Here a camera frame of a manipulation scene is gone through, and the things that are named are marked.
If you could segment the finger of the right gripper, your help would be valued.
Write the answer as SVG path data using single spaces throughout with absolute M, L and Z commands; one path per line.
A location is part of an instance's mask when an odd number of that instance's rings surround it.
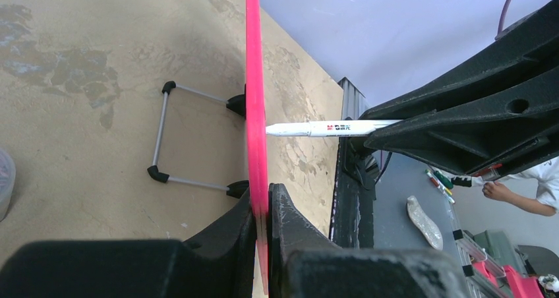
M 518 173 L 558 155 L 558 0 L 462 64 L 363 113 L 394 124 L 359 139 L 363 156 L 403 154 L 450 173 Z

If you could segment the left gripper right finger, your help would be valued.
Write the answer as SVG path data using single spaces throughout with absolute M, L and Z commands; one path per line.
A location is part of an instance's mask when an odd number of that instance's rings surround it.
M 282 183 L 269 186 L 270 297 L 468 297 L 444 252 L 346 249 L 315 228 Z

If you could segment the person's hand in background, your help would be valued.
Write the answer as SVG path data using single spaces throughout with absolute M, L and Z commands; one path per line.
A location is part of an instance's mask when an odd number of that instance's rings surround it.
M 501 202 L 509 202 L 515 194 L 500 182 L 487 182 L 482 187 L 485 197 Z

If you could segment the pink-framed whiteboard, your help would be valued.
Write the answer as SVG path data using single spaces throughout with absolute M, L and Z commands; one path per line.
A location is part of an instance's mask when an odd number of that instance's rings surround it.
M 259 0 L 246 0 L 246 125 L 249 193 L 263 294 L 268 285 L 268 161 Z

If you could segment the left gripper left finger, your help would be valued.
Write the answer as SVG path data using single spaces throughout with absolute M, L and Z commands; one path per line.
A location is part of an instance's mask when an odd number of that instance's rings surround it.
M 250 297 L 255 223 L 248 193 L 186 241 L 37 241 L 1 268 L 2 297 Z

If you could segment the white whiteboard marker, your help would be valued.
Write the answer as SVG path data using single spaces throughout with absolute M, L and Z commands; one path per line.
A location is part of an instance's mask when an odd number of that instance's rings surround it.
M 370 133 L 399 123 L 399 119 L 389 120 L 343 120 L 343 121 L 309 121 L 303 123 L 276 123 L 266 127 L 266 134 L 271 136 L 307 136 L 307 137 L 352 137 L 368 136 Z

